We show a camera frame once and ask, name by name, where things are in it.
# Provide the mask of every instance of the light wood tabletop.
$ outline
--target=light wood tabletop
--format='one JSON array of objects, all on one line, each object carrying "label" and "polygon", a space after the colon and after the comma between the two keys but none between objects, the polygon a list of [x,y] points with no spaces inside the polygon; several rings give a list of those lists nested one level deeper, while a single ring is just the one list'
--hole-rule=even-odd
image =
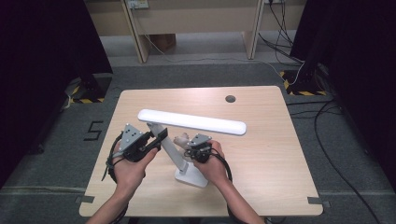
[{"label": "light wood tabletop", "polygon": [[[228,103],[228,95],[235,102]],[[90,217],[111,196],[116,184],[108,175],[106,158],[115,138],[131,123],[149,131],[137,119],[142,109],[161,110],[216,119],[243,121],[243,136],[168,127],[173,139],[182,133],[212,136],[221,143],[233,183],[260,216],[316,216],[322,205],[309,203],[318,192],[278,87],[221,87],[123,91],[93,168],[79,212]],[[130,201],[127,217],[224,217],[226,203],[209,183],[203,189],[175,180],[176,166],[164,150],[148,165],[146,177]]]}]

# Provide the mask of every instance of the human arm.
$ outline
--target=human arm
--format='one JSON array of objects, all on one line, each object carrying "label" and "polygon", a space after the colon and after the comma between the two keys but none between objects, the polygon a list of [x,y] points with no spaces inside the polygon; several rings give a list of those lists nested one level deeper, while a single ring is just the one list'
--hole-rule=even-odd
[{"label": "human arm", "polygon": [[[212,153],[219,153],[220,156],[224,158],[220,143],[214,140],[210,140],[209,143],[212,145],[212,148],[216,150],[212,150]],[[239,220],[248,224],[264,223],[262,218],[235,188],[232,181],[228,179],[224,165],[220,160],[214,156],[210,156],[206,163],[200,163],[198,161],[193,162],[204,177],[218,188],[229,208]]]},{"label": "human arm", "polygon": [[152,149],[141,161],[122,160],[114,166],[117,186],[111,197],[96,211],[87,223],[110,223],[127,206],[145,176],[148,164],[154,159],[158,149]]}]

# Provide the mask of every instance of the white lamp base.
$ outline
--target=white lamp base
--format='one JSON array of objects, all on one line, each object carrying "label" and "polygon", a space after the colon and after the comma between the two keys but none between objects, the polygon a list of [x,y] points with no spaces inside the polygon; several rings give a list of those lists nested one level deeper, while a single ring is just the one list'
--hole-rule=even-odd
[{"label": "white lamp base", "polygon": [[201,172],[194,166],[192,162],[188,162],[189,167],[185,173],[181,173],[178,169],[175,171],[175,179],[188,185],[198,188],[206,187],[208,181]]}]

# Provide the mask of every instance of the desk lamp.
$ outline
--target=desk lamp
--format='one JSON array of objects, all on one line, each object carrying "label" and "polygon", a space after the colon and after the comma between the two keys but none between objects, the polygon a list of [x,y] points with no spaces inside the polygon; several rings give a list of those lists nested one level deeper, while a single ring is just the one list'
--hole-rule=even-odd
[{"label": "desk lamp", "polygon": [[[150,109],[141,110],[137,117],[140,121],[147,123],[155,136],[164,130],[163,125],[233,135],[244,135],[247,129],[247,125],[241,121],[213,119]],[[180,155],[169,137],[165,137],[161,145],[177,167],[175,178],[178,181],[200,188],[204,188],[207,185],[208,181],[201,172],[192,162],[186,161],[183,156]]]}]

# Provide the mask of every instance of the forearm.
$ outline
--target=forearm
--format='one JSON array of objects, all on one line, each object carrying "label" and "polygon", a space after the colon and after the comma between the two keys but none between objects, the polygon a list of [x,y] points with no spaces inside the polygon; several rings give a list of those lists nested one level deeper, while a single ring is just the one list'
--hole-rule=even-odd
[{"label": "forearm", "polygon": [[264,223],[262,218],[254,211],[242,197],[231,181],[223,181],[216,185],[233,214],[248,224]]},{"label": "forearm", "polygon": [[128,205],[132,196],[132,193],[125,193],[116,189],[114,194],[96,211],[87,223],[110,223]]}]

